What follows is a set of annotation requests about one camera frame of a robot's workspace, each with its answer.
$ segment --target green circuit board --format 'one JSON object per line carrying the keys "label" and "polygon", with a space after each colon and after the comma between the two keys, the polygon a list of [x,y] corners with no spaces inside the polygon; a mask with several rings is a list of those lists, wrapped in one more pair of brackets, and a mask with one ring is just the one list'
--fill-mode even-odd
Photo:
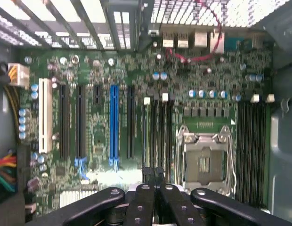
{"label": "green circuit board", "polygon": [[[190,57],[203,54],[199,49],[180,50]],[[163,59],[158,61],[157,54]],[[149,137],[144,133],[144,120],[151,119],[149,107],[145,109],[145,97],[158,97],[158,106],[162,93],[169,94],[172,100],[171,143],[172,152],[175,145],[175,134],[182,124],[191,131],[219,132],[224,125],[231,128],[235,148],[236,110],[235,96],[241,95],[248,99],[252,94],[269,94],[271,77],[266,69],[271,67],[272,52],[268,48],[252,51],[225,51],[216,55],[213,60],[205,63],[181,65],[178,60],[166,62],[165,49],[149,48],[143,53],[116,53],[83,50],[21,50],[20,63],[30,67],[30,84],[38,84],[39,78],[52,76],[67,84],[69,89],[69,117],[66,126],[69,128],[69,151],[63,158],[60,151],[59,139],[53,139],[52,150],[46,156],[46,169],[40,171],[38,164],[33,164],[32,178],[40,178],[40,188],[36,192],[37,216],[47,214],[82,197],[100,191],[108,186],[117,186],[124,190],[130,184],[142,181],[142,146]],[[204,74],[210,68],[211,73]],[[153,73],[167,74],[166,80],[154,80]],[[246,79],[250,74],[263,75],[262,82]],[[110,155],[110,103],[111,86],[119,87],[118,113],[118,150],[119,166],[116,170],[109,164]],[[77,128],[77,98],[78,87],[84,89],[85,111],[85,145],[81,156],[86,157],[82,178],[78,167],[75,166]],[[134,88],[134,114],[128,117],[128,87]],[[188,95],[194,90],[195,97]],[[203,90],[205,96],[199,98],[198,92]],[[226,91],[226,98],[220,97],[220,92]],[[32,100],[32,91],[21,91],[21,107],[31,110],[30,139],[31,151],[38,153],[38,101]],[[52,89],[52,134],[58,135],[61,126],[59,87]],[[159,125],[159,110],[154,116]],[[133,139],[131,157],[128,157],[128,137]],[[146,153],[146,162],[150,161]]]}

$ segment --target white pci slot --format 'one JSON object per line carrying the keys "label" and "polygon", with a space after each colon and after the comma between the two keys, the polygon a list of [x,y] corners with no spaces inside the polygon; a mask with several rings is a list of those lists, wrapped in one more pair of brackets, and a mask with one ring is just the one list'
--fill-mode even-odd
{"label": "white pci slot", "polygon": [[52,150],[52,82],[39,79],[39,153]]}

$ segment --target blue pcie slot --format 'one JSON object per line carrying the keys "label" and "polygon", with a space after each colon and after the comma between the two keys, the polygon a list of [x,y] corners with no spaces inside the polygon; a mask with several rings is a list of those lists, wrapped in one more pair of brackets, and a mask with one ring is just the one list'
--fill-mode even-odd
{"label": "blue pcie slot", "polygon": [[119,86],[110,87],[110,156],[109,165],[119,170]]}

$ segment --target motherboard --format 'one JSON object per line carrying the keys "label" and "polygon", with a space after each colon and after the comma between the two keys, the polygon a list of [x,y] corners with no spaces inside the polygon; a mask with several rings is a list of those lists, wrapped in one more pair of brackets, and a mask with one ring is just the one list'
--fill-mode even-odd
{"label": "motherboard", "polygon": [[[155,41],[142,53],[21,50],[30,86],[21,91],[22,142],[40,181],[37,216],[109,186],[168,183],[234,195],[237,106],[268,102],[272,50],[227,49],[183,63]],[[207,50],[178,48],[187,57]]]}

